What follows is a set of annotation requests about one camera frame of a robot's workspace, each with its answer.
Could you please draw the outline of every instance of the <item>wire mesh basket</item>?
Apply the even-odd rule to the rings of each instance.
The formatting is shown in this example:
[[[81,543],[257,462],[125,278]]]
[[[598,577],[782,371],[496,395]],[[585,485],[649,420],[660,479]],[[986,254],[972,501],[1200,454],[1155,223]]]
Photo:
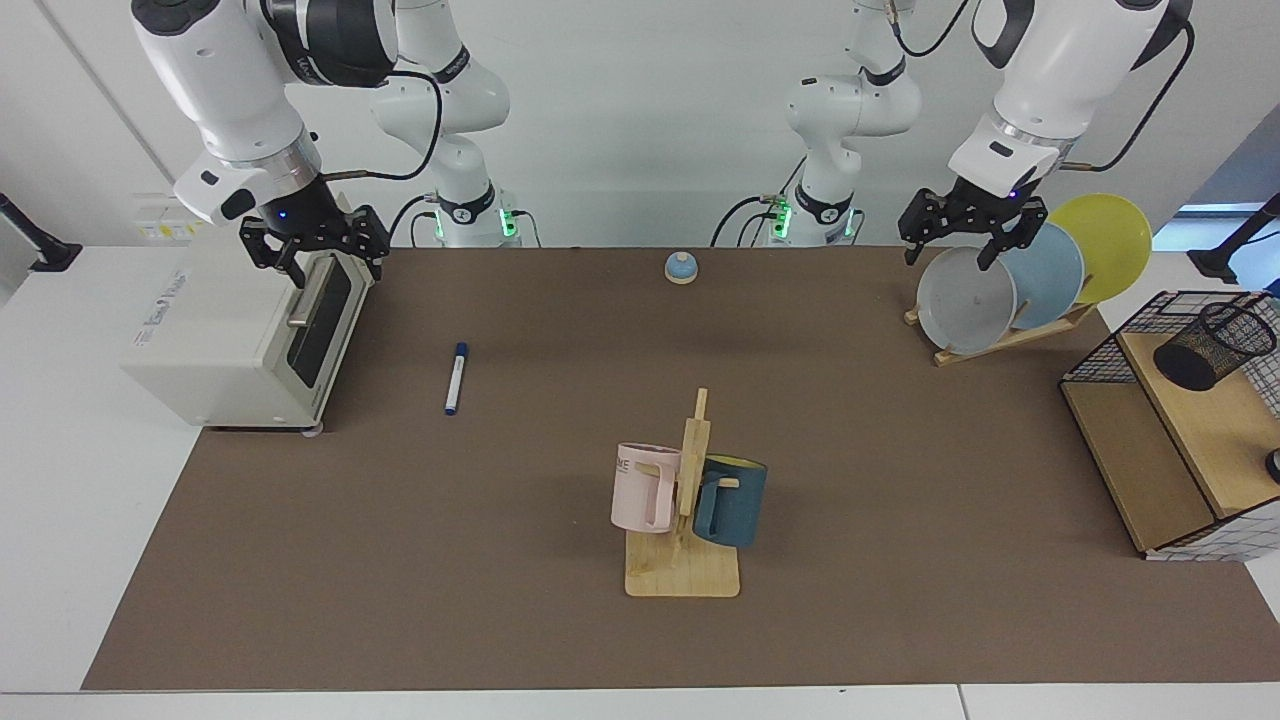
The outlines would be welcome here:
[[[1170,382],[1208,391],[1256,357],[1276,351],[1276,333],[1256,313],[1213,302],[1156,350],[1156,366]]]

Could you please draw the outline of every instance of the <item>marker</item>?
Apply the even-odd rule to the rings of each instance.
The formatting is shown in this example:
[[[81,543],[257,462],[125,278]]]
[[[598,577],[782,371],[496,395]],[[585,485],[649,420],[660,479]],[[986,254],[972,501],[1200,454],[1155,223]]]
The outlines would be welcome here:
[[[460,342],[453,357],[453,378],[449,380],[449,397],[444,401],[444,414],[458,414],[458,395],[462,392],[462,368],[467,364],[467,343]]]

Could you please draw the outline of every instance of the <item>dark blue mug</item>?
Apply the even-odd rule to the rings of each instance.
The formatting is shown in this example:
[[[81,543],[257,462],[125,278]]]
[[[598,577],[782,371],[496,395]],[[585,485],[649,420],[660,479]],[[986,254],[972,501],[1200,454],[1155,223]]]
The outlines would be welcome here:
[[[708,455],[694,515],[694,534],[728,547],[750,547],[760,521],[769,469],[754,460]]]

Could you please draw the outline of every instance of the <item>mug rack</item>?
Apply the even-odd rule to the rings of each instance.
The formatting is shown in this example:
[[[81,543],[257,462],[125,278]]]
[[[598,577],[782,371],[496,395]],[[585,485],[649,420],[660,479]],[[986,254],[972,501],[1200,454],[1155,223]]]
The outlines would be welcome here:
[[[694,534],[694,510],[712,439],[707,400],[707,388],[700,388],[694,416],[685,421],[675,529],[663,534],[627,532],[626,591],[631,597],[727,598],[742,591],[737,548]]]

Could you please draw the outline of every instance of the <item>white toaster oven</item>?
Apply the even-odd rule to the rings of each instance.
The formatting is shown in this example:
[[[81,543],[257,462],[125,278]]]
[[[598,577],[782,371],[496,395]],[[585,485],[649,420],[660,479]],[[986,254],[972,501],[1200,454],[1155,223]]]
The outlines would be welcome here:
[[[122,369],[192,425],[315,428],[374,279],[360,260],[298,261],[306,290],[225,233],[197,237]]]

